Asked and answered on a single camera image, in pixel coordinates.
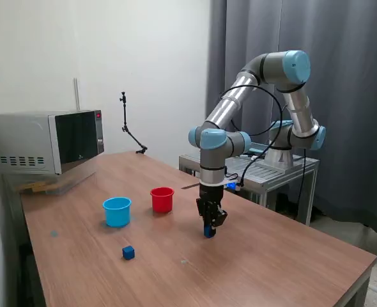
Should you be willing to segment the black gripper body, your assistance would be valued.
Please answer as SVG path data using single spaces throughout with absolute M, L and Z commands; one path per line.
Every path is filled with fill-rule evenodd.
M 207 201 L 215 203 L 218 206 L 221 206 L 221 201 L 223 199 L 224 186 L 208 186 L 208 185 L 199 185 L 199 198 L 197 199 L 197 205 L 202 206 Z

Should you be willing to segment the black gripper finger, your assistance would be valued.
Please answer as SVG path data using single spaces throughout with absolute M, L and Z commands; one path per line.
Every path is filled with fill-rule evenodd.
M 222 209 L 221 204 L 217 202 L 212 203 L 212 227 L 221 226 L 227 217 L 227 212 Z
M 203 233 L 206 238 L 212 238 L 212 226 L 210 222 L 208 202 L 198 198 L 196 200 L 199 215 L 203 219 Z

